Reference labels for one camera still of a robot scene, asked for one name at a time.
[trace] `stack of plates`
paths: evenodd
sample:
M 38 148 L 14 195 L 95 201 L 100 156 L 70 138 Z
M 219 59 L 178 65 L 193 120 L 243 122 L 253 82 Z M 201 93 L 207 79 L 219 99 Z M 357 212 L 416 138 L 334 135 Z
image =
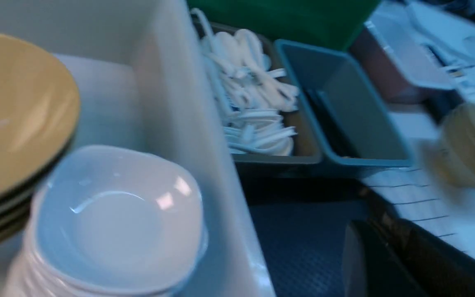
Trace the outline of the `stack of plates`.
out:
M 198 185 L 175 163 L 110 146 L 62 160 L 35 194 L 5 296 L 168 296 L 207 247 Z
M 0 241 L 24 226 L 34 187 L 68 145 L 79 108 L 58 59 L 0 34 Z
M 443 177 L 475 188 L 475 105 L 463 104 L 443 121 L 437 165 Z

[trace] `white bowl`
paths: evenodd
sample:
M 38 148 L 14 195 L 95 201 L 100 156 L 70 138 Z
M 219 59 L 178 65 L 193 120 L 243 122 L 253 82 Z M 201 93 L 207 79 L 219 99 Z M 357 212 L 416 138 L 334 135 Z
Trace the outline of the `white bowl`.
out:
M 4 297 L 15 297 L 17 292 L 21 292 L 25 296 L 72 296 L 72 297 L 107 297 L 100 293 L 85 291 L 76 288 L 68 282 L 50 275 L 45 269 L 45 262 L 38 258 L 38 253 L 31 250 L 31 233 L 30 228 L 25 229 L 23 236 L 23 248 L 13 261 L 8 272 L 8 280 L 6 288 L 8 293 Z M 209 244 L 209 234 L 206 226 L 203 227 L 203 241 L 201 249 L 198 251 L 199 262 L 205 255 Z M 186 285 L 188 280 L 183 280 L 179 285 L 170 288 L 164 292 L 151 295 L 152 297 L 168 297 L 179 292 Z
M 61 280 L 108 295 L 143 295 L 193 271 L 203 208 L 198 185 L 179 165 L 88 146 L 63 160 L 45 186 L 34 201 L 31 245 Z

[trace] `stack of tan bowls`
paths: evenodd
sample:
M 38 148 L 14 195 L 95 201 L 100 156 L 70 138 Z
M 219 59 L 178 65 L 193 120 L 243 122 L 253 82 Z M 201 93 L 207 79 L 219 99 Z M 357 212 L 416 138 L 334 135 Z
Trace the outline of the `stack of tan bowls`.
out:
M 70 142 L 80 109 L 53 55 L 0 34 L 0 241 L 23 228 L 34 188 Z
M 451 184 L 475 188 L 475 105 L 463 104 L 443 121 L 436 165 Z

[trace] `stack of white bowls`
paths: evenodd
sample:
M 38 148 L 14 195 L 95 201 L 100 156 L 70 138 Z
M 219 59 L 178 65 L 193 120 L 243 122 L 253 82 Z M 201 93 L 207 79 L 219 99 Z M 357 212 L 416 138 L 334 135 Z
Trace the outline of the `stack of white bowls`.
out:
M 445 118 L 436 161 L 449 183 L 475 188 L 475 105 L 460 105 Z
M 173 295 L 207 236 L 200 191 L 185 169 L 151 154 L 84 147 L 34 195 L 4 296 Z

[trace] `rubber mat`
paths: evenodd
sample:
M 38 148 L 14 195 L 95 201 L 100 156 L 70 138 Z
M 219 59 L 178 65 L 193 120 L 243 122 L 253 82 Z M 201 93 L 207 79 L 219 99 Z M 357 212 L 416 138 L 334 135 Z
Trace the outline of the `rubber mat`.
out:
M 278 297 L 343 297 L 346 226 L 366 219 L 362 200 L 251 206 Z

